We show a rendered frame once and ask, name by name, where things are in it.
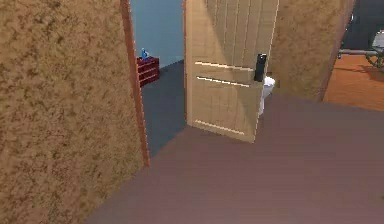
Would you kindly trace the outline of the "light wooden room door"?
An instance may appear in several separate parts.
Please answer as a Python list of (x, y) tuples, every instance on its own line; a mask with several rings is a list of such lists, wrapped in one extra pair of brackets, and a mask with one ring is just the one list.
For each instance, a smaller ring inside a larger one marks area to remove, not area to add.
[[(187, 124), (254, 142), (280, 0), (184, 0)], [(257, 55), (266, 54), (262, 82)]]

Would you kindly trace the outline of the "red chest of drawers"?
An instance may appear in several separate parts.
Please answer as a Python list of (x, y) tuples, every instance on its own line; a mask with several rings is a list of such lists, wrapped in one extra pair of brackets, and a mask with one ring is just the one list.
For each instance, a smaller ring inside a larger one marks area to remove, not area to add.
[(159, 78), (159, 59), (149, 57), (147, 59), (137, 58), (138, 77), (140, 86), (144, 86)]

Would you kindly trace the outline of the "white toilet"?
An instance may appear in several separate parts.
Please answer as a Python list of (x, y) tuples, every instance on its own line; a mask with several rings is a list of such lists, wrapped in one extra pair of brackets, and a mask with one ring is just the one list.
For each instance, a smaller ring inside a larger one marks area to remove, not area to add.
[(264, 84), (263, 84), (263, 90), (262, 90), (262, 96), (260, 100), (260, 107), (259, 107), (259, 114), (262, 115), (265, 108), (265, 99), (272, 93), (276, 81), (269, 76), (265, 77)]

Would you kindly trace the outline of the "grey metal frame chair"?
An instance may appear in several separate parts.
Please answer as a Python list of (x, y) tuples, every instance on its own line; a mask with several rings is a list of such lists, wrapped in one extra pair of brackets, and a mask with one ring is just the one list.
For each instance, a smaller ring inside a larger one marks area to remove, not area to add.
[(343, 55), (361, 55), (364, 56), (370, 65), (384, 72), (384, 30), (378, 31), (373, 39), (371, 48), (368, 50), (353, 50), (340, 47), (337, 58), (341, 59)]

